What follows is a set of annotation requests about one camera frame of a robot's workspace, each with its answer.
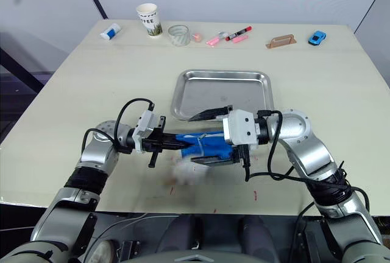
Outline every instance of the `blue towel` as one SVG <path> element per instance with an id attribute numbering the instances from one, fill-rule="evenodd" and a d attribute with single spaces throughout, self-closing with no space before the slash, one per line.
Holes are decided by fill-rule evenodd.
<path id="1" fill-rule="evenodd" d="M 179 134 L 176 135 L 176 139 L 192 144 L 189 148 L 182 149 L 183 158 L 194 155 L 227 159 L 233 151 L 232 146 L 225 142 L 223 131 Z"/>

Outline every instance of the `black cable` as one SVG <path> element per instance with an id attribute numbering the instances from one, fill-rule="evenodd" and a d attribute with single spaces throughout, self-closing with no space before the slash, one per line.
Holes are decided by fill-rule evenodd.
<path id="1" fill-rule="evenodd" d="M 343 164 L 344 164 L 344 161 L 341 162 L 341 164 L 339 166 L 339 170 L 341 170 Z"/>
<path id="2" fill-rule="evenodd" d="M 316 181 L 316 180 L 307 179 L 307 178 L 292 177 L 292 176 L 283 175 L 283 174 L 279 174 L 279 173 L 272 173 L 272 175 L 276 175 L 278 177 L 283 177 L 284 179 L 287 179 L 287 180 L 303 182 L 303 183 L 308 183 L 308 184 L 315 184 L 315 185 L 319 185 L 319 186 L 338 188 L 338 189 L 347 189 L 348 187 L 350 187 L 349 185 L 332 184 L 332 183 L 328 183 L 328 182 Z M 268 172 L 258 172 L 258 173 L 251 174 L 249 178 L 251 179 L 251 178 L 257 177 L 257 176 L 271 176 L 271 175 Z"/>
<path id="3" fill-rule="evenodd" d="M 354 191 L 357 191 L 357 192 L 360 192 L 361 195 L 363 195 L 364 197 L 364 204 L 366 205 L 366 209 L 368 212 L 370 212 L 370 200 L 368 198 L 368 195 L 367 193 L 365 193 L 365 191 L 359 187 L 351 187 L 352 190 Z"/>
<path id="4" fill-rule="evenodd" d="M 285 178 L 278 177 L 278 176 L 274 175 L 274 173 L 272 172 L 271 164 L 272 164 L 272 157 L 274 156 L 276 145 L 277 145 L 278 140 L 279 140 L 280 130 L 282 129 L 283 115 L 282 115 L 281 111 L 277 111 L 277 110 L 271 111 L 271 114 L 278 114 L 278 125 L 277 125 L 276 131 L 275 131 L 274 142 L 272 143 L 271 150 L 269 151 L 268 161 L 267 161 L 267 169 L 268 169 L 269 175 L 271 176 L 271 178 L 273 180 L 282 181 Z M 289 174 L 291 174 L 291 172 L 293 170 L 294 170 L 294 167 L 290 167 L 288 169 L 288 171 L 285 173 L 285 175 L 288 176 Z"/>
<path id="5" fill-rule="evenodd" d="M 119 127 L 119 122 L 121 121 L 122 115 L 123 115 L 124 111 L 126 110 L 126 108 L 127 108 L 131 103 L 134 103 L 134 102 L 137 102 L 137 101 L 143 101 L 143 102 L 149 103 L 149 107 L 147 108 L 149 111 L 153 111 L 153 109 L 154 109 L 154 103 L 153 103 L 151 100 L 144 99 L 144 98 L 142 98 L 142 97 L 137 97 L 136 99 L 132 99 L 132 100 L 128 101 L 128 102 L 122 107 L 122 110 L 119 112 L 118 118 L 116 118 L 116 122 L 115 122 L 115 127 L 114 127 L 114 140 L 115 140 L 115 144 L 116 144 L 117 146 L 119 145 L 119 141 L 118 141 L 118 127 Z"/>
<path id="6" fill-rule="evenodd" d="M 297 220 L 295 221 L 295 225 L 294 225 L 294 233 L 292 234 L 292 241 L 291 241 L 291 245 L 290 245 L 290 250 L 288 252 L 288 261 L 287 261 L 288 263 L 291 263 L 291 261 L 293 259 L 293 251 L 294 251 L 295 241 L 296 241 L 296 237 L 298 235 L 299 220 L 303 217 L 305 212 L 308 211 L 313 205 L 314 205 L 314 202 L 311 202 L 308 206 L 305 207 L 304 210 L 302 210 L 298 214 Z"/>
<path id="7" fill-rule="evenodd" d="M 311 179 L 307 179 L 307 178 L 297 178 L 297 177 L 292 177 L 292 176 L 287 176 L 287 175 L 283 175 L 283 174 L 278 174 L 278 173 L 272 173 L 273 175 L 276 175 L 276 176 L 280 176 L 280 177 L 283 177 L 287 180 L 292 180 L 292 181 L 297 181 L 297 182 L 303 182 L 303 183 L 307 183 L 307 184 L 314 184 L 314 185 L 319 185 L 319 186 L 326 186 L 326 187 L 330 187 L 330 188 L 338 188 L 338 189 L 347 189 L 348 187 L 351 187 L 352 190 L 354 191 L 358 191 L 360 192 L 363 197 L 364 197 L 364 203 L 366 205 L 366 209 L 367 211 L 369 212 L 370 211 L 370 201 L 369 201 L 369 198 L 368 198 L 368 195 L 367 193 L 361 189 L 361 188 L 358 188 L 358 187 L 352 187 L 351 185 L 347 184 L 347 185 L 340 185 L 340 184 L 332 184 L 332 183 L 328 183 L 328 182 L 323 182 L 323 181 L 316 181 L 316 180 L 311 180 Z M 258 172 L 258 173 L 253 173 L 249 176 L 249 179 L 253 178 L 253 177 L 258 177 L 258 176 L 271 176 L 270 173 L 268 172 Z"/>
<path id="8" fill-rule="evenodd" d="M 250 179 L 250 170 L 249 167 L 245 167 L 245 182 L 248 182 Z"/>
<path id="9" fill-rule="evenodd" d="M 99 129 L 96 129 L 96 128 L 89 128 L 85 133 L 84 133 L 84 138 L 83 138 L 83 143 L 81 145 L 81 154 L 83 154 L 83 151 L 85 149 L 85 144 L 87 143 L 87 137 L 88 137 L 88 134 L 90 134 L 90 132 L 98 132 L 100 133 L 101 135 L 104 135 L 105 137 L 108 138 L 108 140 L 110 140 L 112 142 L 112 144 L 115 146 L 115 142 L 114 142 L 114 139 L 108 135 L 106 132 L 102 131 L 102 130 L 99 130 Z"/>

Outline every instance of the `table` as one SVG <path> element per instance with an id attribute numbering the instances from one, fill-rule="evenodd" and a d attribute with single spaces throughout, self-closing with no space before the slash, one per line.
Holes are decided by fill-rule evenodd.
<path id="1" fill-rule="evenodd" d="M 99 33 L 111 23 L 122 26 L 114 39 Z M 170 106 L 178 75 L 187 69 L 258 70 L 272 83 L 275 108 L 306 112 L 313 130 L 344 168 L 354 186 L 366 190 L 372 215 L 389 215 L 390 91 L 347 26 L 252 24 L 249 39 L 174 47 L 163 23 L 160 38 L 149 38 L 139 21 L 101 20 L 63 62 L 1 144 L 0 198 L 3 203 L 47 206 L 80 157 L 82 136 L 98 123 L 116 119 L 126 101 L 146 97 L 167 116 L 166 132 L 208 130 L 211 123 L 174 119 Z M 248 23 L 185 23 L 205 38 L 235 32 Z M 318 47 L 307 43 L 315 30 L 327 33 Z M 296 44 L 266 49 L 271 38 L 293 33 Z M 145 105 L 136 103 L 122 119 L 135 125 Z M 252 171 L 265 169 L 269 146 L 252 158 Z M 121 155 L 97 210 L 296 215 L 310 201 L 301 183 L 267 177 L 244 182 L 240 165 L 212 170 L 198 186 L 165 184 L 175 152 Z M 274 171 L 290 163 L 281 146 Z M 312 209 L 308 214 L 318 214 Z"/>

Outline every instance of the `toy car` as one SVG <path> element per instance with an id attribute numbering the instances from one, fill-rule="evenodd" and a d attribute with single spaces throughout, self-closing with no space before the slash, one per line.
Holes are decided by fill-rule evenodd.
<path id="1" fill-rule="evenodd" d="M 321 32 L 320 30 L 317 30 L 313 34 L 313 36 L 310 37 L 309 44 L 311 44 L 313 46 L 318 46 L 318 45 L 320 45 L 321 41 L 326 38 L 326 36 L 327 36 L 326 33 Z"/>

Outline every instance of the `stainless steel tray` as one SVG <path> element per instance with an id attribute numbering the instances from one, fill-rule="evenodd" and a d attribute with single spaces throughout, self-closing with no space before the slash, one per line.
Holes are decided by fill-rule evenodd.
<path id="1" fill-rule="evenodd" d="M 233 105 L 257 113 L 273 110 L 269 77 L 260 71 L 187 70 L 179 75 L 171 112 L 180 120 L 204 110 Z"/>

